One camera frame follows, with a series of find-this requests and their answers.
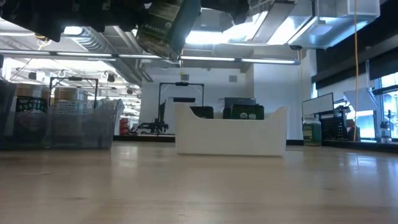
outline light fixture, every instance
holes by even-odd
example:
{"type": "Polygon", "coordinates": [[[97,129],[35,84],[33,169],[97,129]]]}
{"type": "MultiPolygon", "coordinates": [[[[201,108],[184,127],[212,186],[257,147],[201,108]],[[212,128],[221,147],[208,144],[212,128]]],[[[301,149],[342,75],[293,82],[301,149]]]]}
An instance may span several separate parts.
{"type": "Polygon", "coordinates": [[[129,88],[127,89],[127,94],[128,94],[128,95],[132,95],[133,93],[134,93],[133,89],[132,89],[131,87],[129,87],[129,88]]]}
{"type": "Polygon", "coordinates": [[[0,50],[0,54],[50,55],[50,52],[39,50],[0,50]]]}
{"type": "Polygon", "coordinates": [[[201,57],[201,56],[180,56],[181,60],[207,60],[207,61],[218,61],[218,62],[234,62],[235,58],[226,57],[201,57]]]}
{"type": "Polygon", "coordinates": [[[246,34],[254,28],[253,22],[245,22],[236,26],[232,26],[223,32],[223,38],[227,42],[232,41],[245,41],[246,34]]]}
{"type": "Polygon", "coordinates": [[[77,57],[112,57],[111,54],[99,53],[81,53],[81,52],[57,52],[59,56],[77,56],[77,57]]]}
{"type": "Polygon", "coordinates": [[[106,79],[108,82],[112,83],[115,81],[114,74],[108,74],[108,78],[106,79]]]}
{"type": "Polygon", "coordinates": [[[273,64],[283,64],[283,65],[293,65],[296,63],[296,61],[293,60],[255,59],[255,58],[242,58],[241,61],[247,63],[273,63],[273,64]]]}
{"type": "Polygon", "coordinates": [[[116,61],[116,58],[92,58],[92,57],[89,57],[89,58],[87,58],[87,60],[89,60],[89,61],[106,61],[106,62],[115,62],[116,61]]]}
{"type": "Polygon", "coordinates": [[[228,39],[222,32],[191,31],[185,39],[187,44],[220,44],[226,43],[228,39]]]}
{"type": "Polygon", "coordinates": [[[36,80],[37,74],[35,72],[29,72],[28,78],[30,78],[31,80],[36,80]]]}
{"type": "Polygon", "coordinates": [[[83,32],[82,27],[75,27],[75,26],[65,27],[65,30],[63,31],[63,33],[66,35],[79,35],[82,32],[83,32]]]}
{"type": "Polygon", "coordinates": [[[138,59],[163,59],[156,55],[146,55],[146,54],[119,54],[120,58],[138,58],[138,59]]]}
{"type": "MultiPolygon", "coordinates": [[[[94,89],[95,87],[93,87],[93,86],[79,86],[79,88],[94,89]]],[[[117,88],[114,87],[114,86],[99,86],[98,89],[100,89],[100,90],[117,90],[117,88]]]]}

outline green container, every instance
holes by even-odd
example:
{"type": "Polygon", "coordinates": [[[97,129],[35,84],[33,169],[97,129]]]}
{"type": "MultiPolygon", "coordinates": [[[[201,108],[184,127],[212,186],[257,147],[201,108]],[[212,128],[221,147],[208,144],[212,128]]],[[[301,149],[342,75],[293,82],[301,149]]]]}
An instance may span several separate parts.
{"type": "Polygon", "coordinates": [[[322,126],[317,114],[306,115],[303,121],[304,146],[321,146],[322,126]]]}
{"type": "Polygon", "coordinates": [[[138,29],[139,45],[152,54],[176,60],[200,14],[200,0],[158,0],[138,29]]]}
{"type": "Polygon", "coordinates": [[[260,105],[233,105],[231,119],[264,119],[264,107],[260,105]]]}

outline green box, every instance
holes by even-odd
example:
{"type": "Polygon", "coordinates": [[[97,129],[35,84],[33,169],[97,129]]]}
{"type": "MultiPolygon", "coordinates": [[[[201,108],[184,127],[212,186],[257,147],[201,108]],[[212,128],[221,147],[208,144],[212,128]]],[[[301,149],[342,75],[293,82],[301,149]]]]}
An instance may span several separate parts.
{"type": "Polygon", "coordinates": [[[200,0],[158,0],[138,29],[137,41],[147,52],[176,60],[200,14],[200,0]]]}
{"type": "Polygon", "coordinates": [[[260,105],[233,105],[231,119],[264,119],[264,107],[260,105]]]}

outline bottle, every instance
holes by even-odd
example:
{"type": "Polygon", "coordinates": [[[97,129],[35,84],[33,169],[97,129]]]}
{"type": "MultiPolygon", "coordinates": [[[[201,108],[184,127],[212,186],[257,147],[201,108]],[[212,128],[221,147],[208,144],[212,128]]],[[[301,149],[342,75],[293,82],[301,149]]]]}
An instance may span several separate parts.
{"type": "Polygon", "coordinates": [[[321,146],[322,129],[321,122],[319,121],[319,116],[317,114],[304,116],[303,139],[304,146],[321,146]]]}
{"type": "Polygon", "coordinates": [[[382,121],[380,124],[381,143],[390,144],[392,142],[391,132],[388,121],[382,121]]]}

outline wooden floor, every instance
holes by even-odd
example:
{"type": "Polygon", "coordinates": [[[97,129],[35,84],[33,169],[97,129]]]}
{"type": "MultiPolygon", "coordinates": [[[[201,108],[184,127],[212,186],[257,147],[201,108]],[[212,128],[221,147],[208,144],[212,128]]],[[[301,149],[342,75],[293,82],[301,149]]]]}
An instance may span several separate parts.
{"type": "Polygon", "coordinates": [[[0,223],[398,223],[398,157],[289,147],[179,156],[174,144],[0,152],[0,223]]]}

